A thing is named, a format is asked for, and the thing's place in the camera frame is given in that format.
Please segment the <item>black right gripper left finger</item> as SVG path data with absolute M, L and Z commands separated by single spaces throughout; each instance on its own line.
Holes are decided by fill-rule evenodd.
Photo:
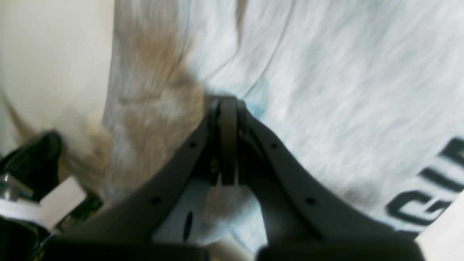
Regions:
M 173 158 L 110 209 L 53 239 L 45 261 L 209 261 L 196 244 L 212 185 L 230 183 L 230 99 L 214 100 Z

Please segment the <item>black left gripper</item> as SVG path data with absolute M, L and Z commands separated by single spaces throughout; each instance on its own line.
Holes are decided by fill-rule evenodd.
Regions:
M 62 140 L 49 131 L 1 159 L 1 199 L 38 203 L 59 183 Z M 29 221 L 1 218 L 1 260 L 31 261 L 49 233 Z

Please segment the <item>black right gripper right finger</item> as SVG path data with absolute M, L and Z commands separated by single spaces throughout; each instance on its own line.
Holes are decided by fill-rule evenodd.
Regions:
M 245 103 L 228 99 L 228 184 L 260 203 L 268 245 L 258 261 L 423 261 L 419 246 L 315 180 Z

